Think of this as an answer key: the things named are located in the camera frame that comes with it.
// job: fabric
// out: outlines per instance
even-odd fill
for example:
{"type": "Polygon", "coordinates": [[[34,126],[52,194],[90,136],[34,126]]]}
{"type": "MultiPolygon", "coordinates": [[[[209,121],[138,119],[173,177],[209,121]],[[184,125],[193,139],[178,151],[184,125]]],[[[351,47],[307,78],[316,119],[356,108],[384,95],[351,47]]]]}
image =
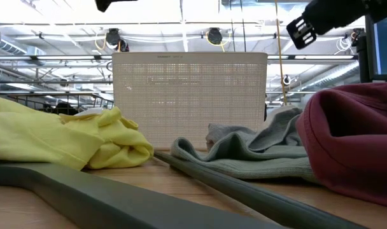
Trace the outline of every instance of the fabric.
{"type": "Polygon", "coordinates": [[[322,184],[387,206],[387,83],[316,93],[297,130],[322,184]]]}
{"type": "Polygon", "coordinates": [[[209,125],[209,153],[194,150],[180,137],[171,155],[239,179],[302,177],[317,182],[295,130],[301,110],[293,106],[273,111],[259,132],[246,127],[209,125]]]}
{"type": "Polygon", "coordinates": [[[137,127],[118,108],[59,116],[0,98],[0,160],[52,162],[78,170],[133,167],[153,156],[137,127]]]}

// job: computer screen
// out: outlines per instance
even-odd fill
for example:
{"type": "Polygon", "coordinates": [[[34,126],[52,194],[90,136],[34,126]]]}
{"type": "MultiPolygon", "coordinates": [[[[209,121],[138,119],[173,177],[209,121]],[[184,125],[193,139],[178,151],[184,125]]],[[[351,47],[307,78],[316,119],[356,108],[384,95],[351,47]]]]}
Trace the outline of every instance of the computer screen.
{"type": "Polygon", "coordinates": [[[371,36],[369,39],[371,47],[369,48],[372,48],[369,52],[369,55],[371,53],[369,64],[372,64],[372,78],[373,80],[387,80],[387,18],[375,24],[369,22],[369,27],[371,36]]]}

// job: white perforated panel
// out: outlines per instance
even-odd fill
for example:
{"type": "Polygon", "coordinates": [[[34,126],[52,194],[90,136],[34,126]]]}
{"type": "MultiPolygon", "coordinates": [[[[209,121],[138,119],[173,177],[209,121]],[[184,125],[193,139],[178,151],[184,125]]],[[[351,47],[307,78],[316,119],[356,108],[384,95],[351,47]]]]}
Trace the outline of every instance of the white perforated panel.
{"type": "Polygon", "coordinates": [[[206,148],[209,123],[259,129],[265,53],[116,53],[115,105],[154,147],[186,137],[206,148]]]}

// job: maroon fabric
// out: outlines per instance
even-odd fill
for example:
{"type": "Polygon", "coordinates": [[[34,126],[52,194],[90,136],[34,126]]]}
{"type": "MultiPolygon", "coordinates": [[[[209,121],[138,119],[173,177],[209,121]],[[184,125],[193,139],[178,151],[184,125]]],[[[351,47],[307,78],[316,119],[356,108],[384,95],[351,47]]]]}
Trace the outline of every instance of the maroon fabric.
{"type": "Polygon", "coordinates": [[[297,130],[322,184],[387,206],[387,83],[316,93],[297,130]]]}

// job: yellow cable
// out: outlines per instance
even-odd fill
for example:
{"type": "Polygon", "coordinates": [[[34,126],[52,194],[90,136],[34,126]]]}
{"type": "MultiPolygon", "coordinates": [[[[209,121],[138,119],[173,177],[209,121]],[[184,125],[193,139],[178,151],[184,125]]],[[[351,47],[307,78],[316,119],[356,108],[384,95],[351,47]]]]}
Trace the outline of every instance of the yellow cable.
{"type": "Polygon", "coordinates": [[[283,76],[283,59],[281,58],[281,42],[280,42],[280,28],[279,28],[279,20],[278,20],[278,3],[277,0],[274,0],[276,3],[276,23],[277,23],[277,35],[278,35],[278,55],[280,59],[280,72],[281,72],[281,89],[283,90],[283,100],[284,100],[284,106],[287,106],[287,95],[285,92],[285,86],[284,86],[284,76],[283,76]]]}
{"type": "Polygon", "coordinates": [[[103,49],[106,47],[106,34],[104,34],[104,43],[103,43],[103,47],[100,47],[100,46],[97,44],[97,40],[94,40],[94,44],[96,45],[96,48],[97,48],[97,49],[103,50],[103,49]]]}
{"type": "Polygon", "coordinates": [[[229,33],[229,39],[224,42],[223,44],[219,44],[219,45],[214,45],[212,44],[210,41],[209,41],[209,38],[208,38],[208,34],[209,34],[209,31],[206,32],[206,41],[208,41],[209,44],[213,45],[213,46],[220,46],[222,48],[222,51],[225,52],[225,45],[230,41],[230,37],[231,37],[231,33],[229,33]]]}

